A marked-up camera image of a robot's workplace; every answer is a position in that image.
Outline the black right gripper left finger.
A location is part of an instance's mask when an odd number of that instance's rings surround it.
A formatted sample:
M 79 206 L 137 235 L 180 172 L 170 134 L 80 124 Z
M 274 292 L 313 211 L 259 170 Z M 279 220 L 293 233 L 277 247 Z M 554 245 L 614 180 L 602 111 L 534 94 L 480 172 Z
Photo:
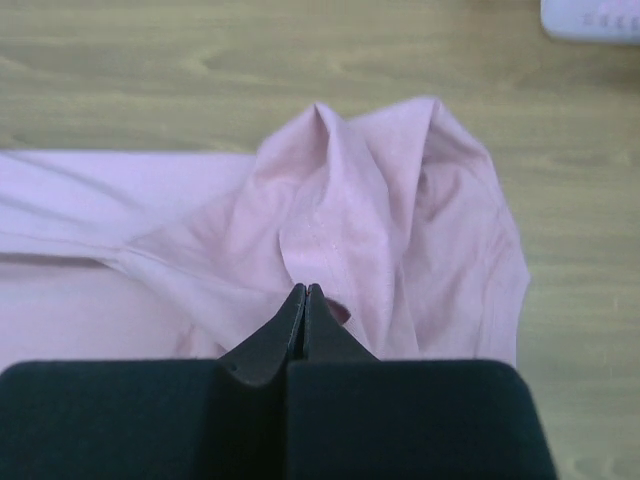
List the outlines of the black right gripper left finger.
M 33 361 L 1 376 L 5 479 L 279 479 L 306 290 L 217 360 Z

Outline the dusty pink graphic t-shirt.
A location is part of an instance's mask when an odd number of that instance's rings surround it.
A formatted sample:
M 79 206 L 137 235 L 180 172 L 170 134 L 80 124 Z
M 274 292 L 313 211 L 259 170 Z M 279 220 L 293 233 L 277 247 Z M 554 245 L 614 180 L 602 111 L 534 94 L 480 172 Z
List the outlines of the dusty pink graphic t-shirt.
M 1 362 L 215 358 L 319 284 L 381 359 L 516 361 L 529 283 L 489 152 L 438 100 L 315 104 L 254 154 L 1 154 Z

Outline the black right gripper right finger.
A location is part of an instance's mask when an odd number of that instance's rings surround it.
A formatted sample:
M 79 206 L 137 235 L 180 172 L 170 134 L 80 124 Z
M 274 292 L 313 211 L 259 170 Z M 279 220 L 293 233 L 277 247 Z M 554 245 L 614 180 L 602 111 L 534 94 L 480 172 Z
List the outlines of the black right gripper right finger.
M 553 479 L 530 390 L 494 360 L 382 361 L 308 289 L 287 368 L 291 479 Z

